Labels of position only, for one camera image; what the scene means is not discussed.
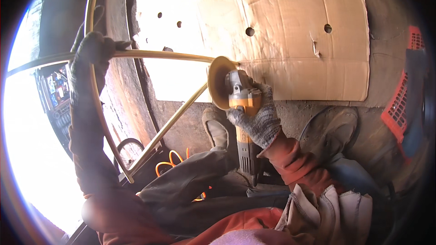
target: sneaker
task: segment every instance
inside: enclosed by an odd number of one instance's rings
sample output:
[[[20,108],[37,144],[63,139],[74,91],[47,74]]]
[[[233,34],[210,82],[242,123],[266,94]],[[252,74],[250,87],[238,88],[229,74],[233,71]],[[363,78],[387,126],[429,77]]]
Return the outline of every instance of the sneaker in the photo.
[[[219,147],[227,150],[230,140],[224,123],[228,120],[224,118],[225,114],[220,113],[220,111],[217,107],[206,108],[201,116],[201,120],[203,121],[204,130],[208,134],[212,148]]]
[[[319,142],[310,151],[319,164],[324,164],[334,155],[342,153],[357,128],[357,110],[345,108],[337,113],[325,128]]]

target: metal bar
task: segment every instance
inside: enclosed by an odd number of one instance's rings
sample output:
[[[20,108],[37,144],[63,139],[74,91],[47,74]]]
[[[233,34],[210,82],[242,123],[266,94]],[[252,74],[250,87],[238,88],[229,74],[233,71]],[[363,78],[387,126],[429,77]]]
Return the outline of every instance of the metal bar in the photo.
[[[208,83],[205,82],[202,87],[200,87],[192,97],[190,97],[180,108],[174,113],[174,115],[165,123],[165,125],[159,130],[153,139],[151,139],[150,143],[147,144],[143,152],[141,153],[141,157],[137,159],[133,165],[131,166],[130,172],[133,174],[136,173],[141,166],[146,162],[149,158],[151,151],[154,146],[163,138],[163,136],[167,133],[167,131],[176,123],[176,121],[182,116],[184,112],[198,99],[198,97],[203,94],[203,92],[208,88]]]
[[[95,8],[95,2],[97,0],[88,0],[86,4],[86,12],[84,14],[84,36],[86,36],[87,33],[93,31],[94,29],[94,8]],[[90,80],[91,80],[91,86],[92,86],[92,99],[94,101],[94,106],[97,110],[97,114],[99,116],[103,133],[106,137],[106,140],[112,150],[112,153],[115,157],[115,159],[118,162],[118,165],[121,167],[121,170],[123,171],[124,175],[126,176],[129,183],[134,183],[134,178],[132,174],[127,169],[126,165],[123,163],[123,159],[121,158],[121,155],[119,154],[119,151],[116,147],[115,141],[112,138],[112,135],[110,134],[109,127],[107,125],[105,116],[103,114],[103,108],[100,102],[100,94],[97,87],[97,80],[95,79],[95,69],[94,64],[90,64],[89,66],[89,73],[90,73]]]
[[[21,71],[25,71],[27,69],[35,69],[35,68],[41,68],[45,66],[52,66],[58,63],[66,63],[69,60],[72,60],[74,58],[73,52],[65,52],[61,54],[51,55],[47,57],[42,57],[39,59],[36,59],[35,61],[31,61],[29,63],[25,63],[22,66],[19,66],[17,68],[12,69],[6,74],[6,77],[10,77],[12,75],[15,75]]]
[[[126,51],[116,51],[114,58],[153,58],[153,59],[173,59],[173,60],[185,60],[185,61],[196,61],[196,62],[205,62],[211,63],[214,58],[200,56],[200,55],[192,55],[192,54],[184,54],[184,53],[176,53],[170,51],[151,51],[151,50],[139,50],[139,49],[128,49]],[[12,69],[7,73],[7,76],[12,76],[17,74],[18,72],[25,71],[27,69],[41,68],[44,66],[51,66],[57,63],[67,63],[74,59],[74,52],[65,52],[61,54],[56,54],[53,56],[47,56],[35,61],[31,61],[29,63],[23,64],[17,68]],[[239,66],[238,62],[232,63],[235,66]]]

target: hand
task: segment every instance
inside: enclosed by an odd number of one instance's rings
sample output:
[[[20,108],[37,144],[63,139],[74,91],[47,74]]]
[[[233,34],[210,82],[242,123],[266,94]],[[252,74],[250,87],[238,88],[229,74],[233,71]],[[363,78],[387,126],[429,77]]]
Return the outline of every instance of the hand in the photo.
[[[94,106],[90,84],[90,64],[94,64],[100,95],[105,86],[109,60],[115,51],[124,51],[130,44],[131,41],[115,42],[109,37],[103,37],[100,32],[89,32],[83,38],[83,26],[80,27],[72,48],[72,52],[76,50],[77,52],[74,60],[68,64],[68,84],[73,106]]]
[[[262,91],[262,104],[257,114],[249,117],[235,108],[230,108],[227,118],[233,125],[242,128],[256,145],[266,149],[281,130],[280,118],[275,111],[272,88],[260,83],[255,83],[254,87]]]

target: brass rod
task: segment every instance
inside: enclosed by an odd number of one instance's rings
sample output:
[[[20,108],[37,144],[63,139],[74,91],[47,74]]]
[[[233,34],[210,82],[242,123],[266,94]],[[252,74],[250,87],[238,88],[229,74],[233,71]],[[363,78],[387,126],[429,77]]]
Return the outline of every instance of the brass rod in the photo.
[[[184,112],[198,99],[198,97],[203,94],[203,92],[208,88],[208,83],[205,82],[202,87],[200,87],[192,97],[190,97],[180,108],[174,113],[174,115],[165,123],[165,125],[159,130],[159,132],[151,139],[150,143],[147,144],[145,149],[141,153],[141,157],[136,159],[130,168],[130,172],[136,173],[141,166],[149,158],[154,146],[163,138],[163,136],[168,132],[168,130],[176,123],[176,121],[182,116]]]
[[[29,63],[25,63],[22,66],[19,66],[17,68],[12,69],[9,71],[6,76],[10,77],[12,75],[15,75],[21,71],[25,71],[27,69],[35,69],[35,68],[41,68],[45,66],[52,66],[58,63],[65,63],[67,64],[68,61],[72,60],[74,58],[74,53],[72,52],[65,52],[60,53],[56,55],[51,55],[47,57],[42,57],[39,59],[36,59],[34,61],[31,61]]]
[[[84,14],[84,36],[86,36],[87,33],[94,30],[94,9],[95,9],[96,1],[97,0],[88,0],[88,2],[86,3],[86,12]],[[97,110],[97,114],[99,116],[103,128],[103,133],[112,150],[113,156],[118,162],[118,165],[121,167],[121,170],[123,171],[129,183],[133,184],[134,183],[133,176],[127,169],[126,165],[124,165],[123,163],[123,159],[121,158],[121,155],[119,154],[115,141],[113,140],[112,135],[110,134],[109,127],[107,125],[105,116],[103,114],[102,104],[100,103],[99,90],[97,88],[97,80],[95,79],[94,64],[92,63],[89,66],[89,73],[90,73],[89,77],[92,86],[92,99],[94,101],[94,105]]]
[[[170,51],[151,51],[151,50],[139,50],[139,49],[128,49],[126,51],[116,51],[114,58],[154,58],[154,59],[173,59],[173,60],[185,60],[185,61],[196,61],[196,62],[205,62],[211,63],[214,58],[200,56],[200,55],[192,55],[192,54],[184,54],[184,53],[176,53]],[[53,56],[47,56],[35,61],[31,61],[29,63],[23,64],[17,68],[12,69],[7,73],[7,76],[11,76],[17,74],[18,72],[25,71],[27,69],[41,68],[44,66],[51,66],[57,63],[67,63],[74,59],[73,52],[65,52],[61,54],[56,54]],[[232,63],[235,66],[239,66],[238,62]]]

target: grinder body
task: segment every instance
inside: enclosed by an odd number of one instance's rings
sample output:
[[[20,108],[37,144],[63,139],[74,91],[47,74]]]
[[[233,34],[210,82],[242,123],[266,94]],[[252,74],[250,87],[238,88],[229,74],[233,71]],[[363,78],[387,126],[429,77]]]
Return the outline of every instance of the grinder body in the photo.
[[[244,70],[232,70],[225,77],[228,93],[228,104],[244,112],[248,116],[255,116],[262,102],[262,92],[254,88],[253,79]],[[257,155],[262,148],[256,145],[248,134],[236,126],[239,166],[244,173],[251,175],[253,186],[257,185],[260,170],[260,159]]]

